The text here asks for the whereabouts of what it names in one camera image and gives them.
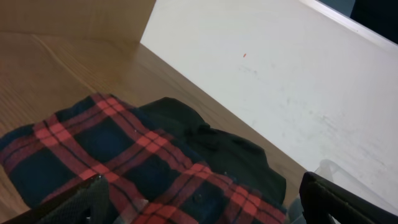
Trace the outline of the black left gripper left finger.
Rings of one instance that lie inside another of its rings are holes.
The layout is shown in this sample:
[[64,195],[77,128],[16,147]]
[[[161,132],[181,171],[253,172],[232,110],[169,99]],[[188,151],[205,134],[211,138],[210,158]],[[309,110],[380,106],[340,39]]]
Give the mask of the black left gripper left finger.
[[95,175],[4,224],[103,223],[108,205],[108,181]]

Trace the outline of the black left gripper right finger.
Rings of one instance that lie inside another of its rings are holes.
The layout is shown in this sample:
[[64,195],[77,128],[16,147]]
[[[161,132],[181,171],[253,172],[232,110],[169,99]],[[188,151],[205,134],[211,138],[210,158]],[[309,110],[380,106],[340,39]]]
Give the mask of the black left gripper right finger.
[[299,195],[307,224],[397,224],[397,215],[314,172],[304,173]]

